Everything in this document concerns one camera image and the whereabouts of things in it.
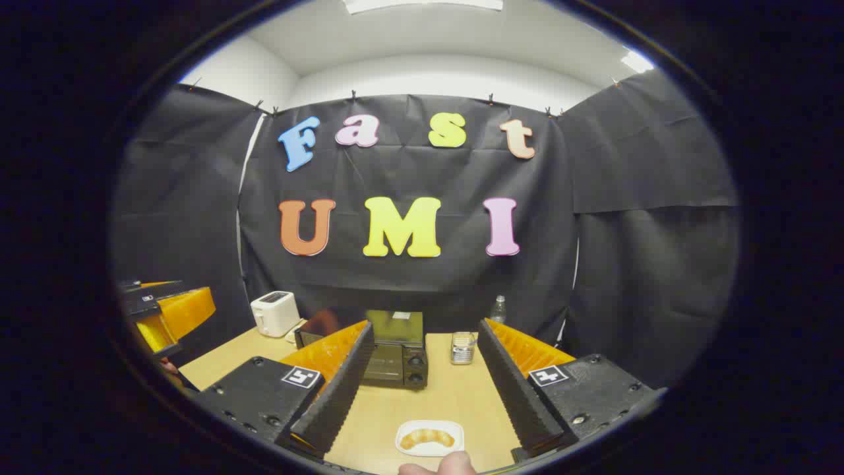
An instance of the white ceiling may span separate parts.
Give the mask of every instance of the white ceiling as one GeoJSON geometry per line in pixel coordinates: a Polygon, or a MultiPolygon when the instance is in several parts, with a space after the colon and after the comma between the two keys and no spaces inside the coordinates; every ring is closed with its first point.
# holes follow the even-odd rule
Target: white ceiling
{"type": "Polygon", "coordinates": [[[621,44],[540,0],[504,0],[501,12],[408,5],[350,15],[342,0],[311,0],[249,36],[299,75],[400,54],[470,54],[525,63],[603,88],[634,73],[621,44]]]}

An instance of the ceiling light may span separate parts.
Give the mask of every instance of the ceiling light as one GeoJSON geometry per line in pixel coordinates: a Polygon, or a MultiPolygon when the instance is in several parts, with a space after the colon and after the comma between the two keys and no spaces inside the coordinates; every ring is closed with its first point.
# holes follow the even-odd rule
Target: ceiling light
{"type": "Polygon", "coordinates": [[[378,8],[397,7],[399,5],[426,5],[431,3],[463,5],[464,7],[478,7],[500,12],[504,8],[504,0],[343,0],[350,14],[359,14],[378,8]]]}
{"type": "Polygon", "coordinates": [[[627,50],[627,56],[621,58],[621,62],[637,73],[644,73],[653,69],[653,64],[646,60],[641,54],[627,50]]]}

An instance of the croissant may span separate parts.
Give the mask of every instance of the croissant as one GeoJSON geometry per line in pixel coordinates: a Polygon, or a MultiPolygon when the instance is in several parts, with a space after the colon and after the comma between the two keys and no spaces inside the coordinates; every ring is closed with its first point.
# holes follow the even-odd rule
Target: croissant
{"type": "Polygon", "coordinates": [[[424,442],[439,442],[446,447],[451,447],[454,445],[454,438],[444,430],[416,429],[402,438],[401,446],[403,449],[409,450],[414,445],[424,442]]]}

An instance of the plastic bottle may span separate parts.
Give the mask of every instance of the plastic bottle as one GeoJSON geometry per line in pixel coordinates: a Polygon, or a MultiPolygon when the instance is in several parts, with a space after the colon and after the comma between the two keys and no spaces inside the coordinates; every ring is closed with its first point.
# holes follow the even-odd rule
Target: plastic bottle
{"type": "Polygon", "coordinates": [[[490,320],[498,323],[504,323],[507,320],[507,306],[504,304],[503,295],[495,298],[495,305],[492,306],[490,312],[490,320]]]}

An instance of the black curtain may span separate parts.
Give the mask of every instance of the black curtain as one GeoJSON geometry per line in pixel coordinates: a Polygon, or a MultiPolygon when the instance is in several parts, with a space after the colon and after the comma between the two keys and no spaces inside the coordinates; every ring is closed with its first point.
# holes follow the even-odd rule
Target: black curtain
{"type": "Polygon", "coordinates": [[[651,386],[672,385],[713,337],[739,257],[736,192],[717,139],[656,70],[572,107],[580,243],[563,335],[651,386]]]}
{"type": "Polygon", "coordinates": [[[255,325],[236,247],[237,190],[260,112],[178,85],[126,147],[111,229],[117,280],[210,287],[217,311],[170,359],[184,364],[255,325]]]}
{"type": "Polygon", "coordinates": [[[495,296],[506,296],[508,322],[534,333],[559,321],[574,271],[575,229],[570,167],[555,120],[541,112],[443,96],[376,96],[302,106],[264,121],[246,167],[240,202],[243,261],[251,298],[281,289],[295,293],[305,316],[345,305],[425,312],[427,331],[474,330],[489,316],[495,296]],[[430,118],[457,112],[466,119],[465,144],[436,148],[430,118]],[[342,146],[334,135],[356,114],[378,117],[379,141],[342,146]],[[316,116],[313,158],[293,172],[279,136],[316,116]],[[533,129],[536,156],[516,158],[499,125],[521,119],[533,129]],[[366,257],[368,198],[387,196],[404,216],[419,197],[441,201],[436,237],[441,255],[366,257]],[[485,199],[508,197],[521,252],[489,257],[485,199]],[[279,203],[301,200],[300,235],[314,230],[314,199],[333,199],[327,247],[297,256],[279,241],[279,203]]]}

